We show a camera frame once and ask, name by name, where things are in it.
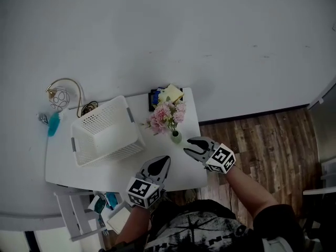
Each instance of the white laundry basket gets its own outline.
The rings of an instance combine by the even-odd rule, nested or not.
[[[118,96],[74,121],[71,134],[78,166],[119,161],[145,147],[124,96]]]

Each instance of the forearm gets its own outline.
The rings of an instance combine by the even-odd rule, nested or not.
[[[228,171],[226,179],[253,218],[266,207],[278,204],[263,186],[235,166]]]
[[[131,215],[119,234],[116,244],[121,242],[130,243],[148,231],[150,220],[150,212],[145,208],[135,206],[132,209]]]

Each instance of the wooden floor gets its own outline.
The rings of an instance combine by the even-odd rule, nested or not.
[[[264,186],[280,203],[289,204],[302,217],[302,191],[317,186],[320,164],[315,133],[306,109],[205,125],[201,135],[224,143],[235,152],[236,165]],[[208,172],[208,186],[197,189],[197,198],[212,199],[229,207],[225,175]],[[170,193],[183,204],[183,192]],[[253,221],[232,192],[232,211],[252,227]]]

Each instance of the blue object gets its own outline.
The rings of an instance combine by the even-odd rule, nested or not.
[[[56,112],[54,114],[51,115],[50,119],[49,119],[49,129],[48,129],[48,136],[54,136],[58,125],[59,125],[60,119],[59,119],[59,114]]]
[[[118,200],[113,192],[106,192],[105,195],[107,202],[110,204],[110,206],[114,209],[116,205],[118,204]]]
[[[158,87],[158,89],[154,93],[152,101],[153,105],[157,105],[159,103],[159,94],[161,93],[162,90],[164,90],[164,88]]]

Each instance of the black and white marker cube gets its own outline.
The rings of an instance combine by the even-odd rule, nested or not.
[[[160,197],[159,188],[158,185],[132,177],[127,186],[127,194],[132,204],[148,208]]]
[[[236,162],[236,157],[231,149],[220,144],[219,148],[207,160],[210,171],[226,174]]]

